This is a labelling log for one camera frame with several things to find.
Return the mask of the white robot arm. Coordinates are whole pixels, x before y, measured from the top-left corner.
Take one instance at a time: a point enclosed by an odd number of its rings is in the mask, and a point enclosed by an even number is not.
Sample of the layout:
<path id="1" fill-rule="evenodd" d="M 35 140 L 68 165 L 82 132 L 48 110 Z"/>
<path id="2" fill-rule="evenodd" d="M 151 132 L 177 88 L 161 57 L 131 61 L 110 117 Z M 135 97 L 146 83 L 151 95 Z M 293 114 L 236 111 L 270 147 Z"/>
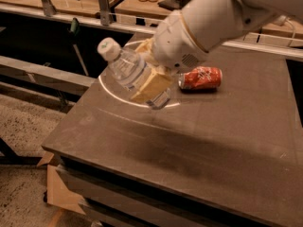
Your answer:
<path id="1" fill-rule="evenodd" d="M 303 0 L 190 0 L 168 15 L 138 52 L 151 77 L 131 97 L 145 103 L 170 85 L 169 73 L 186 72 L 206 61 L 222 43 L 254 31 L 277 17 L 303 19 Z"/>

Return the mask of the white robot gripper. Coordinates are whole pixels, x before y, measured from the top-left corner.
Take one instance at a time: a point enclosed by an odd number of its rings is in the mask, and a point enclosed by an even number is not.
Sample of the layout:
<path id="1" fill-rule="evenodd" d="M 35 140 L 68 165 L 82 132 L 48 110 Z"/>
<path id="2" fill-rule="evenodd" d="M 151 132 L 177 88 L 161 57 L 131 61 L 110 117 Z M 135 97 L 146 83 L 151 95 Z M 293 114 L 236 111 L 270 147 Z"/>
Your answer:
<path id="1" fill-rule="evenodd" d="M 173 83 L 171 71 L 189 72 L 207 58 L 207 52 L 190 34 L 180 10 L 173 11 L 162 21 L 153 38 L 144 40 L 135 51 L 145 62 L 154 65 L 148 64 L 134 81 L 130 101 L 138 104 L 152 100 L 169 88 Z"/>

